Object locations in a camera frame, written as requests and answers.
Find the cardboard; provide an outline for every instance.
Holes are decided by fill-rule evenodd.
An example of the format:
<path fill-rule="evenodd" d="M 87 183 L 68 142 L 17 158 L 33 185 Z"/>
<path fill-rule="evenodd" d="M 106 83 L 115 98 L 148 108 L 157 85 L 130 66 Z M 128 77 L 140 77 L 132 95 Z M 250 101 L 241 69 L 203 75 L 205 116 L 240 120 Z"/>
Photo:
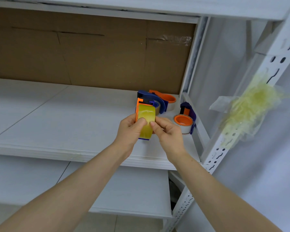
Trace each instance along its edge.
<path fill-rule="evenodd" d="M 0 78 L 178 94 L 194 28 L 0 8 Z"/>

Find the tiled floor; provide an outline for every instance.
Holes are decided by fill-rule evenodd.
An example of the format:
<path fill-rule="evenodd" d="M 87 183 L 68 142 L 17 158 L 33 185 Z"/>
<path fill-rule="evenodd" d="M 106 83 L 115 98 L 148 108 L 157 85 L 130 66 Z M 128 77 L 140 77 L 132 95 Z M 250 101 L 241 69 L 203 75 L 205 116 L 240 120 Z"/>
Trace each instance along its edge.
<path fill-rule="evenodd" d="M 0 204 L 0 224 L 19 206 Z M 88 213 L 74 232 L 159 232 L 162 220 L 144 217 Z"/>

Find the yellow tape roll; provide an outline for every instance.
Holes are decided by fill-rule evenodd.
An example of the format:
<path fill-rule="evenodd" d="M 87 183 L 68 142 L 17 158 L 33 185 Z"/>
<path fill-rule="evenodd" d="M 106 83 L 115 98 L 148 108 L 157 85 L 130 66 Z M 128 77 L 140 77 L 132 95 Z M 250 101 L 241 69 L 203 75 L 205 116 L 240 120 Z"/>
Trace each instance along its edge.
<path fill-rule="evenodd" d="M 156 116 L 155 107 L 147 106 L 147 105 L 143 105 L 143 104 L 139 105 L 138 119 L 144 117 L 147 121 L 147 125 L 145 125 L 141 131 L 140 138 L 150 139 L 150 137 L 152 135 L 152 128 L 149 125 L 149 122 L 155 121 L 155 116 Z"/>

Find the shelf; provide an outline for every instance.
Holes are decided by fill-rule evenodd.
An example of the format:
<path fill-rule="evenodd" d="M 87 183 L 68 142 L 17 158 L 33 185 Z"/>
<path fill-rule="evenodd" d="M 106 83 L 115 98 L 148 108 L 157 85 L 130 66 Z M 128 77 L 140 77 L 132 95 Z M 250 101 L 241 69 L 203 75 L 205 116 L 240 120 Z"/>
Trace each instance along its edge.
<path fill-rule="evenodd" d="M 56 11 L 54 6 L 66 6 L 67 12 L 69 7 L 85 7 L 84 9 L 95 8 L 98 12 L 101 10 L 124 10 L 123 16 L 118 13 L 118 17 L 128 17 L 124 12 L 134 12 L 135 17 L 144 13 L 170 13 L 178 16 L 185 15 L 214 15 L 221 17 L 241 17 L 250 19 L 271 19 L 282 20 L 290 10 L 290 0 L 7 0 L 10 5 L 1 1 L 0 6 L 12 7 L 16 5 L 17 8 L 27 9 L 27 4 L 49 5 L 48 10 Z M 41 7 L 31 7 L 32 9 L 42 9 Z"/>
<path fill-rule="evenodd" d="M 38 108 L 66 85 L 0 79 L 0 133 Z"/>
<path fill-rule="evenodd" d="M 60 180 L 82 165 L 71 162 Z M 89 211 L 172 218 L 168 171 L 120 166 Z"/>
<path fill-rule="evenodd" d="M 53 187 L 69 162 L 0 156 L 0 203 L 25 205 Z"/>
<path fill-rule="evenodd" d="M 0 154 L 87 162 L 113 142 L 120 121 L 135 112 L 136 98 L 136 91 L 69 85 L 3 132 Z M 29 100 L 22 99 L 24 104 Z M 179 101 L 177 107 L 160 116 L 172 119 Z M 192 136 L 183 139 L 188 153 L 200 161 Z M 175 170 L 156 135 L 138 140 L 122 165 Z"/>

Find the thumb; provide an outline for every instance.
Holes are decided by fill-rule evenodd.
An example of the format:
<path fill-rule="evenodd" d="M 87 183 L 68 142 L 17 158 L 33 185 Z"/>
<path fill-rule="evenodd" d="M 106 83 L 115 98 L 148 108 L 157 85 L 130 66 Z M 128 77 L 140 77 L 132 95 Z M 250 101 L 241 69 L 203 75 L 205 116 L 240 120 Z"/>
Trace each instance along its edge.
<path fill-rule="evenodd" d="M 132 128 L 136 132 L 141 132 L 142 128 L 147 125 L 147 121 L 145 118 L 139 118 L 138 121 L 135 122 L 134 125 L 132 125 Z"/>
<path fill-rule="evenodd" d="M 163 129 L 155 121 L 151 121 L 149 123 L 149 125 L 151 126 L 151 128 L 155 132 L 155 134 L 157 134 L 157 136 L 158 136 L 159 139 L 165 133 L 163 131 Z"/>

